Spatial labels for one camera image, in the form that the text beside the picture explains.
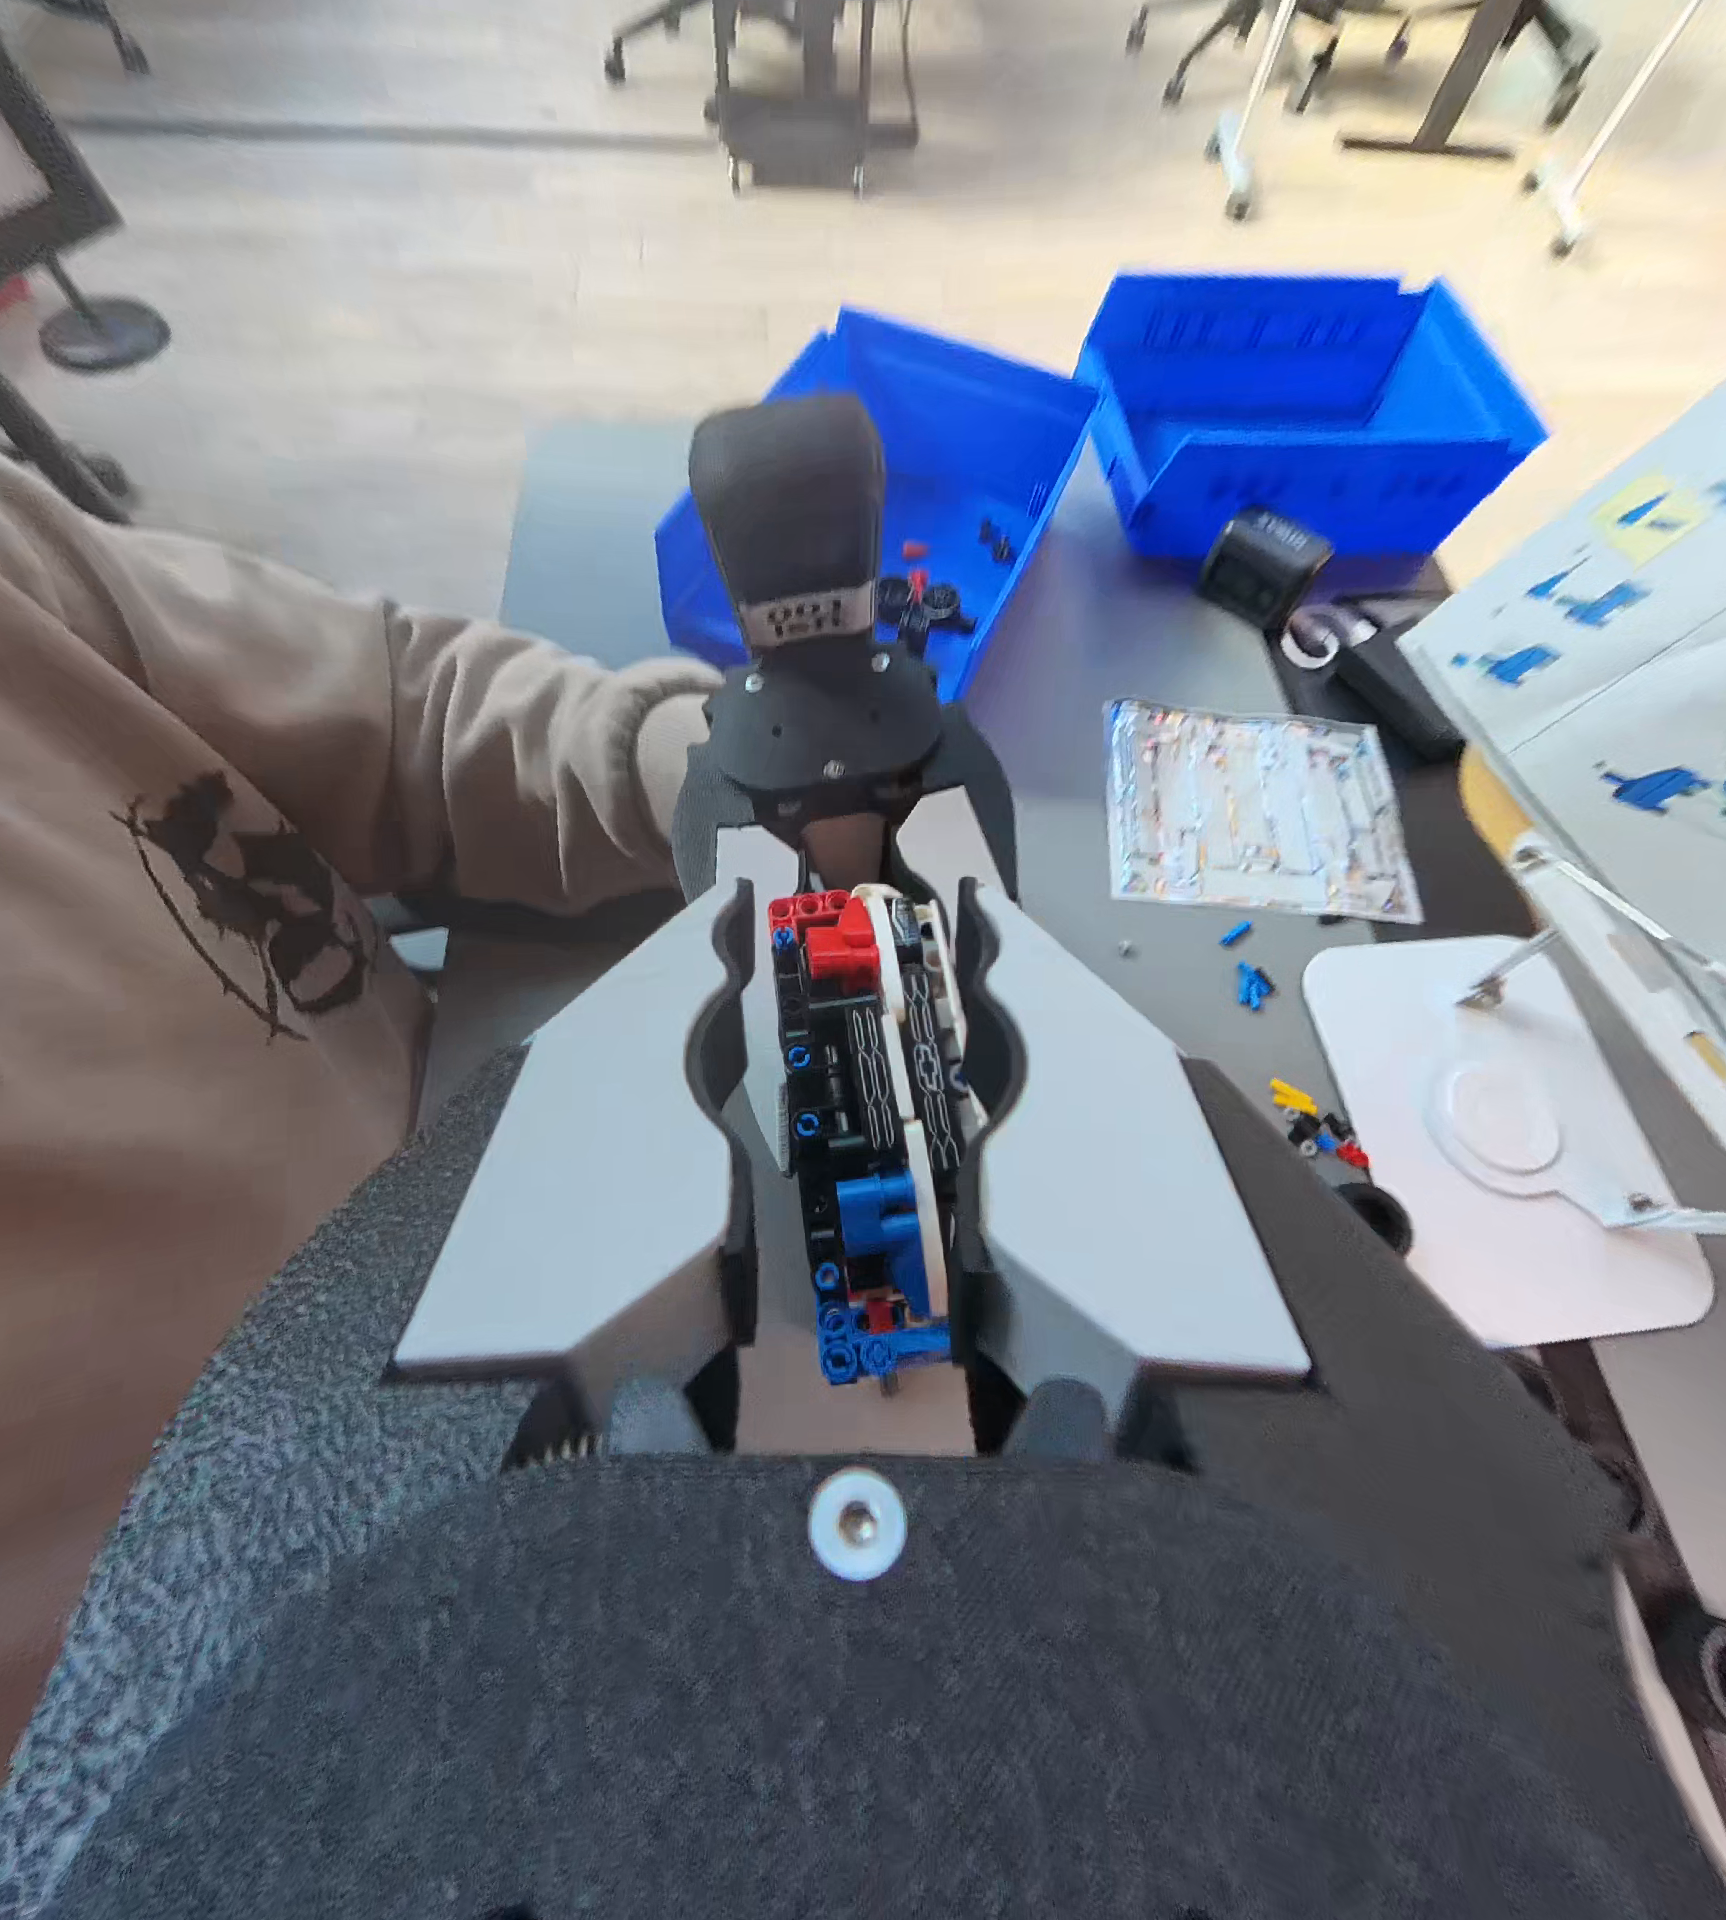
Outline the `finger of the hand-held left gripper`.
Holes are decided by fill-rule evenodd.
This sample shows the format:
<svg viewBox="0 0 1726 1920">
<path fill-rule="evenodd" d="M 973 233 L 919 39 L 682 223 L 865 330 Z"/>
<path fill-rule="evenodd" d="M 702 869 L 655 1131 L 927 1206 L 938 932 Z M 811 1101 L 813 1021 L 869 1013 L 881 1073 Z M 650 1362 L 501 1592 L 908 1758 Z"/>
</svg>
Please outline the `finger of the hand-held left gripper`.
<svg viewBox="0 0 1726 1920">
<path fill-rule="evenodd" d="M 740 1093 L 749 1109 L 749 1140 L 757 1143 L 779 1174 L 789 1174 L 787 1068 L 775 1035 L 743 1035 Z"/>
</svg>

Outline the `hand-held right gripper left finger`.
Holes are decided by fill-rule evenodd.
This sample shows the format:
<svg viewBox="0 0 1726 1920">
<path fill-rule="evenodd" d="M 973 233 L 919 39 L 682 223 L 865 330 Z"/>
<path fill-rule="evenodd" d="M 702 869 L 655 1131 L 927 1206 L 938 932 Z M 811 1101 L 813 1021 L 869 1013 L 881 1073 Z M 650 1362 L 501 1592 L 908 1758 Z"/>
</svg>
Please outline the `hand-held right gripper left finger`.
<svg viewBox="0 0 1726 1920">
<path fill-rule="evenodd" d="M 759 1183 L 735 1099 L 761 916 L 746 877 L 662 906 L 460 943 L 424 1105 L 475 1052 L 519 1057 L 393 1380 L 686 1386 L 756 1343 Z"/>
</svg>

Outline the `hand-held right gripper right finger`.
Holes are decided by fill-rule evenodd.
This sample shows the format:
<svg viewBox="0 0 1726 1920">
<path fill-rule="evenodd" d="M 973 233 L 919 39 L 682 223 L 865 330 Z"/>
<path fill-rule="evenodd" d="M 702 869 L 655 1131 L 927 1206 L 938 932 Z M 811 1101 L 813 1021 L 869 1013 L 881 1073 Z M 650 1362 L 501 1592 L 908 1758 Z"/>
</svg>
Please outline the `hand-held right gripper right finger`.
<svg viewBox="0 0 1726 1920">
<path fill-rule="evenodd" d="M 973 1356 L 1010 1385 L 1304 1380 L 1176 1045 L 993 884 L 960 884 L 951 965 L 981 1113 L 956 1217 Z"/>
</svg>

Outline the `toy brick race car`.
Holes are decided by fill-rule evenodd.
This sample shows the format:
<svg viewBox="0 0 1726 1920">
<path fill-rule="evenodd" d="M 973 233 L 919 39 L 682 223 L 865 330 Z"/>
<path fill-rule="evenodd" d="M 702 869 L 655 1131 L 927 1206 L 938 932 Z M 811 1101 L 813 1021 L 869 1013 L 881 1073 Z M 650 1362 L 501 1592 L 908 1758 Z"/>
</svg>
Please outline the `toy brick race car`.
<svg viewBox="0 0 1726 1920">
<path fill-rule="evenodd" d="M 818 1367 L 889 1386 L 957 1353 L 957 1201 L 983 1117 L 948 923 L 886 882 L 813 887 L 767 903 L 766 943 Z"/>
</svg>

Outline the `person's left forearm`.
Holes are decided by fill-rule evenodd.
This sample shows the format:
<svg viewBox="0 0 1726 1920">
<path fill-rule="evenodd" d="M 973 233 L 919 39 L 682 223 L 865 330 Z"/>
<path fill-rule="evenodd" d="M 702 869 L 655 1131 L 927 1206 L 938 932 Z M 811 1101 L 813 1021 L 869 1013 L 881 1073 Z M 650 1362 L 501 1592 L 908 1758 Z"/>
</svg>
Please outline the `person's left forearm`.
<svg viewBox="0 0 1726 1920">
<path fill-rule="evenodd" d="M 721 674 L 662 655 L 605 667 L 483 621 L 277 577 L 268 614 L 312 690 L 310 743 L 269 801 L 363 895 L 582 914 L 676 884 L 690 752 Z"/>
</svg>

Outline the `grey desk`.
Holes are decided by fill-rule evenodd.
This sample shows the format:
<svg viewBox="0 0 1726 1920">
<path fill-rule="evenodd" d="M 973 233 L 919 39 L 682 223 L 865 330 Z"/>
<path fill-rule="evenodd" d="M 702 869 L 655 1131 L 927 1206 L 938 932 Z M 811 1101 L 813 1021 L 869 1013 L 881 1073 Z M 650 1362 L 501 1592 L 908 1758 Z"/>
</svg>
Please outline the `grey desk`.
<svg viewBox="0 0 1726 1920">
<path fill-rule="evenodd" d="M 643 661 L 662 636 L 653 529 L 683 490 L 690 427 L 679 421 L 556 421 L 523 448 L 512 548 L 501 587 L 507 627 L 609 665 Z M 1272 1074 L 1329 1067 L 1302 1003 L 1316 952 L 1513 934 L 1529 924 L 1512 884 L 1489 875 L 1479 830 L 1443 767 L 1402 772 L 1404 837 L 1426 903 L 1419 926 L 1319 929 L 1273 919 L 1259 965 L 1285 1008 L 1262 1039 L 1238 1035 L 1238 1013 L 1212 986 L 1212 916 L 1108 897 L 1105 704 L 1147 699 L 1186 708 L 1282 708 L 1288 669 L 1226 614 L 1199 608 L 1178 574 L 1137 563 L 1121 545 L 1096 456 L 1083 453 L 1040 555 L 1004 612 L 970 708 L 1015 794 L 1025 906 L 1090 970 L 1167 1037 L 1212 1059 L 1259 1101 Z M 1137 956 L 1118 959 L 1132 941 Z M 1640 1494 L 1624 1587 L 1631 1600 L 1696 1599 L 1726 1619 L 1726 1280 L 1710 1316 L 1690 1328 L 1549 1345 L 1521 1354 L 1561 1410 L 1570 1434 L 1617 1486 Z M 1691 1810 L 1714 1815 L 1726 1863 L 1726 1737 L 1685 1720 L 1670 1692 L 1643 1679 L 1663 1716 L 1667 1755 L 1685 1764 Z"/>
</svg>

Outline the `black toy parts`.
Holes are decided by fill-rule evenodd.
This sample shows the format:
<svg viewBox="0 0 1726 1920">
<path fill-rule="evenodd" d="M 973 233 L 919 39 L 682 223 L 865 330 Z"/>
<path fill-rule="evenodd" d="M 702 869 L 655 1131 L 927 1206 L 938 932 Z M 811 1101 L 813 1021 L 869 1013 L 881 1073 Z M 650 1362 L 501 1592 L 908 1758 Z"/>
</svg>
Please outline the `black toy parts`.
<svg viewBox="0 0 1726 1920">
<path fill-rule="evenodd" d="M 934 583 L 924 568 L 883 574 L 873 587 L 873 616 L 877 627 L 893 631 L 912 648 L 932 634 L 966 639 L 975 631 L 960 591 L 949 583 Z"/>
</svg>

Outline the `white book stand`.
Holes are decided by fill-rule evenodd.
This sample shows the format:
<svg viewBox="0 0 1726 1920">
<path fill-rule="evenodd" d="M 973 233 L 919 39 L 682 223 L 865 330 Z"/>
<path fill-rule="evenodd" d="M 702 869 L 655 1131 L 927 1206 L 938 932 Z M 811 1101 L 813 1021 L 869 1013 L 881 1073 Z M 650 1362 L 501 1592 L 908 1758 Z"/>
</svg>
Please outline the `white book stand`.
<svg viewBox="0 0 1726 1920">
<path fill-rule="evenodd" d="M 1304 999 L 1407 1265 L 1492 1350 L 1675 1332 L 1726 1282 L 1726 816 L 1603 787 L 1594 834 L 1476 752 L 1459 801 L 1533 931 L 1335 949 Z"/>
</svg>

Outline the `blue plastic bin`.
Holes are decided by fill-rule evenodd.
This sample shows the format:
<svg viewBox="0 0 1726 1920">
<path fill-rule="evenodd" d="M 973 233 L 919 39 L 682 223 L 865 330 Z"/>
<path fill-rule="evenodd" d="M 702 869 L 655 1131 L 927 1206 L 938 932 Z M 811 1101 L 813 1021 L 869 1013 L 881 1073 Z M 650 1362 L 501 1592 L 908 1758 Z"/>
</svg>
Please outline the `blue plastic bin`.
<svg viewBox="0 0 1726 1920">
<path fill-rule="evenodd" d="M 1204 560 L 1245 510 L 1338 560 L 1429 559 L 1547 440 L 1445 280 L 1119 272 L 1078 355 L 1127 547 Z"/>
<path fill-rule="evenodd" d="M 921 327 L 841 306 L 761 397 L 848 394 L 881 443 L 881 568 L 951 589 L 925 639 L 939 699 L 961 703 L 1088 443 L 1081 380 Z"/>
</svg>

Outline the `holographic sticker sheet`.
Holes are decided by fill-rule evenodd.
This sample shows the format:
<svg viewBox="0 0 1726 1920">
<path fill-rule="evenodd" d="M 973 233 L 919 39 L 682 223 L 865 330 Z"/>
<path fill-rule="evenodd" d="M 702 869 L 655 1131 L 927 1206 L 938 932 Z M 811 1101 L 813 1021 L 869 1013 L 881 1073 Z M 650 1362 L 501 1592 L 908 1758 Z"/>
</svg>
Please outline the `holographic sticker sheet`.
<svg viewBox="0 0 1726 1920">
<path fill-rule="evenodd" d="M 1426 919 L 1374 726 L 1119 699 L 1103 708 L 1103 834 L 1114 901 Z"/>
</svg>

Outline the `person's beige hoodie torso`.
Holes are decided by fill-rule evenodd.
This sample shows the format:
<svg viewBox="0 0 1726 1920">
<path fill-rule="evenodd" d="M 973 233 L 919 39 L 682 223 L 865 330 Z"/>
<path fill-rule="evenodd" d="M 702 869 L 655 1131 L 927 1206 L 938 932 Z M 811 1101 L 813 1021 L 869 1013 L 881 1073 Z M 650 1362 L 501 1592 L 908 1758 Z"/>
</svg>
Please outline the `person's beige hoodie torso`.
<svg viewBox="0 0 1726 1920">
<path fill-rule="evenodd" d="M 0 460 L 0 1781 L 155 1430 L 400 1140 L 385 612 Z"/>
</svg>

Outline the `black rounded block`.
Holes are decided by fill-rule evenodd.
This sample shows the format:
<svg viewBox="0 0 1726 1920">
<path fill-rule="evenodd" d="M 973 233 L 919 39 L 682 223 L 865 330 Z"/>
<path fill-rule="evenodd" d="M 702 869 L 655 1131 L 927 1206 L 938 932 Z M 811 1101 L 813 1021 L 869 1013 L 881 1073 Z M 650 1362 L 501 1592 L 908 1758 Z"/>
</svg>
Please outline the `black rounded block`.
<svg viewBox="0 0 1726 1920">
<path fill-rule="evenodd" d="M 1306 524 L 1252 505 L 1212 541 L 1193 595 L 1262 639 L 1278 641 L 1334 556 L 1334 545 Z"/>
</svg>

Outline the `black power adapter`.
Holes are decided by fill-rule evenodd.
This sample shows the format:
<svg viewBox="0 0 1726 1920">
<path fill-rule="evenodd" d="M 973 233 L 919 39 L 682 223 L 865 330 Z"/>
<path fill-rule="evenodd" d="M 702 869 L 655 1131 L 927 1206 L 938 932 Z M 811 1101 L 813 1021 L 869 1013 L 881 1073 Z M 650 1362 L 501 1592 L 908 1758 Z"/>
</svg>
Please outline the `black power adapter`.
<svg viewBox="0 0 1726 1920">
<path fill-rule="evenodd" d="M 1404 627 L 1377 628 L 1342 645 L 1329 662 L 1329 681 L 1365 708 L 1421 765 L 1453 762 L 1465 739 L 1407 662 Z"/>
</svg>

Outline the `toy car instruction booklet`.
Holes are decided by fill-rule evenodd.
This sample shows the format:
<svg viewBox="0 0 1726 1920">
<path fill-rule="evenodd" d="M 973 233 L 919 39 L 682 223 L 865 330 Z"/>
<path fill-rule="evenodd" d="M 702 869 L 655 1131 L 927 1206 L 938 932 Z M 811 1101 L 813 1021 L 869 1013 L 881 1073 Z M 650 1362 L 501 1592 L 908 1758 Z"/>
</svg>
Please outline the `toy car instruction booklet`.
<svg viewBox="0 0 1726 1920">
<path fill-rule="evenodd" d="M 1726 967 L 1726 379 L 1402 648 L 1570 859 Z"/>
</svg>

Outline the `black round stand base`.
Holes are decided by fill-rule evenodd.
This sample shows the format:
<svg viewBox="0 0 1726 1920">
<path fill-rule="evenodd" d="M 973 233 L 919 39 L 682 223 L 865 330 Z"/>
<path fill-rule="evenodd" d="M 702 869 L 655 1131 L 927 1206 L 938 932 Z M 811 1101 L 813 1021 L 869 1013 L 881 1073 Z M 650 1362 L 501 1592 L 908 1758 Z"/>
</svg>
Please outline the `black round stand base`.
<svg viewBox="0 0 1726 1920">
<path fill-rule="evenodd" d="M 131 299 L 64 304 L 36 327 L 36 346 L 59 373 L 128 373 L 163 355 L 172 328 L 160 311 Z"/>
</svg>

